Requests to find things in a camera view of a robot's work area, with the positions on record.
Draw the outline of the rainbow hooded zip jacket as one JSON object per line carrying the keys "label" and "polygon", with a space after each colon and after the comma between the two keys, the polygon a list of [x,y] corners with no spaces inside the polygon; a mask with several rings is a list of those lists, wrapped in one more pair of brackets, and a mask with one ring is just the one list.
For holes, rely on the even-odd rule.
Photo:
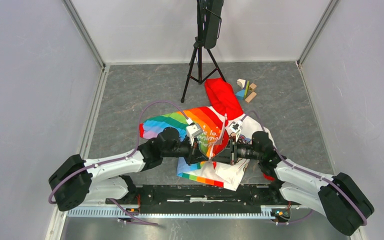
{"label": "rainbow hooded zip jacket", "polygon": [[[234,94],[233,87],[221,78],[212,78],[204,84],[210,105],[186,109],[151,117],[139,126],[140,137],[143,139],[155,138],[164,128],[173,127],[179,132],[183,140],[187,136],[187,117],[198,124],[203,133],[198,136],[200,150],[207,156],[215,157],[227,144],[233,132],[229,125],[240,122],[241,132],[239,143],[250,144],[252,134],[257,131],[269,132],[269,129],[244,113],[240,102]],[[182,157],[178,159],[177,176],[195,182],[222,187],[236,191],[239,187],[245,170],[249,164],[248,159],[240,158],[238,163],[201,161],[188,165]]]}

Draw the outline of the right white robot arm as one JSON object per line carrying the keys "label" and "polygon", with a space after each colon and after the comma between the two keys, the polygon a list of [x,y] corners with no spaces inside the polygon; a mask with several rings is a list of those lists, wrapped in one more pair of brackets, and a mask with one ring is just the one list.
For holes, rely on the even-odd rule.
{"label": "right white robot arm", "polygon": [[256,131],[249,143],[228,138],[226,146],[214,157],[215,162],[235,165],[239,159],[255,160],[262,173],[273,178],[269,199],[275,204],[294,202],[326,217],[340,233],[351,236],[367,225],[375,212],[373,204],[346,173],[336,175],[303,167],[281,155],[270,134]]}

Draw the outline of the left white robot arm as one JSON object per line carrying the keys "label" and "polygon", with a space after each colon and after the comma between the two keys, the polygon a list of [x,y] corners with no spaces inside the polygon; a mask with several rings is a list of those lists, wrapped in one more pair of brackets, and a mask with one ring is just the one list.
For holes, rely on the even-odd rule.
{"label": "left white robot arm", "polygon": [[110,198],[131,204],[137,198],[137,190],[126,175],[153,169],[165,158],[184,158],[189,164],[208,160],[197,138],[180,139],[175,128],[167,127],[156,137],[122,154],[96,159],[82,159],[79,154],[68,157],[48,179],[51,187],[48,201],[61,212],[84,202]]}

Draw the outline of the blue triangular toy block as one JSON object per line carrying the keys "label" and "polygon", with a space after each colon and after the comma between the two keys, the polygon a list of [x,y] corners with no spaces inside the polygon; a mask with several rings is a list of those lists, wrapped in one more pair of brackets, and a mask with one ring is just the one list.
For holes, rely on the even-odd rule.
{"label": "blue triangular toy block", "polygon": [[235,93],[236,98],[237,98],[238,100],[244,100],[245,92],[246,92],[246,91],[245,91],[244,89],[242,89],[242,90],[236,92],[236,93]]}

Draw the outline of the long wooden block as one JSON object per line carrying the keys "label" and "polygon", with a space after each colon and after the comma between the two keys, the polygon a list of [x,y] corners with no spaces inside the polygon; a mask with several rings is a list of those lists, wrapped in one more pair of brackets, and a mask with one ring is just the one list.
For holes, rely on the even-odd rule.
{"label": "long wooden block", "polygon": [[250,103],[255,97],[257,96],[256,92],[251,92],[245,99],[244,101],[246,103]]}

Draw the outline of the green flat toy block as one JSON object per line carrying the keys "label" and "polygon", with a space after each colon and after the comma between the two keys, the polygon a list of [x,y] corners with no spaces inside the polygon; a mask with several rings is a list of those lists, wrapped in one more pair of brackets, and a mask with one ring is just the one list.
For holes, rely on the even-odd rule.
{"label": "green flat toy block", "polygon": [[248,90],[249,90],[249,85],[250,85],[250,82],[248,80],[245,81],[245,84],[244,84],[244,94],[243,94],[243,98],[245,99],[248,95]]}

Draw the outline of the small wooden cube block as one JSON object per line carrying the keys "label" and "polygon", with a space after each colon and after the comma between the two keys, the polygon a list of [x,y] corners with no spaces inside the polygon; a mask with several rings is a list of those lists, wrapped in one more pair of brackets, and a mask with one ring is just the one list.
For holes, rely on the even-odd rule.
{"label": "small wooden cube block", "polygon": [[251,84],[249,85],[249,87],[248,87],[248,90],[251,91],[251,92],[253,92],[253,91],[256,90],[256,88],[257,88],[257,85],[256,85],[255,83],[251,83]]}

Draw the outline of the white arch toy block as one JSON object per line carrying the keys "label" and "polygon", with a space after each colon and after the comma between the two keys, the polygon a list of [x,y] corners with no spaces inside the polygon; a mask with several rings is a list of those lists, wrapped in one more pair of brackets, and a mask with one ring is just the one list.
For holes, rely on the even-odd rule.
{"label": "white arch toy block", "polygon": [[240,86],[241,89],[244,89],[244,88],[246,87],[247,82],[248,82],[247,80],[245,80],[245,79],[241,79],[241,78],[239,78],[239,79],[236,81],[237,85]]}

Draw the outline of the black panel on tripod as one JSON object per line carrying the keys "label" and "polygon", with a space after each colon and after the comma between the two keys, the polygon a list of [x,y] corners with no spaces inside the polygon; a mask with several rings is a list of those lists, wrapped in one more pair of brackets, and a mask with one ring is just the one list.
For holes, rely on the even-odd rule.
{"label": "black panel on tripod", "polygon": [[217,44],[223,6],[224,0],[197,0],[197,40],[205,49],[212,49]]}

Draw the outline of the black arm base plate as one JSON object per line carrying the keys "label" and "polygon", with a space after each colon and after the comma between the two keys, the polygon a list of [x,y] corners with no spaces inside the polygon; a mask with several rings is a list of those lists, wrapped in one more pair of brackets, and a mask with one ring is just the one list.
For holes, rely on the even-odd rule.
{"label": "black arm base plate", "polygon": [[117,200],[141,214],[257,214],[261,206],[286,208],[267,184],[241,184],[235,191],[212,185],[142,185]]}

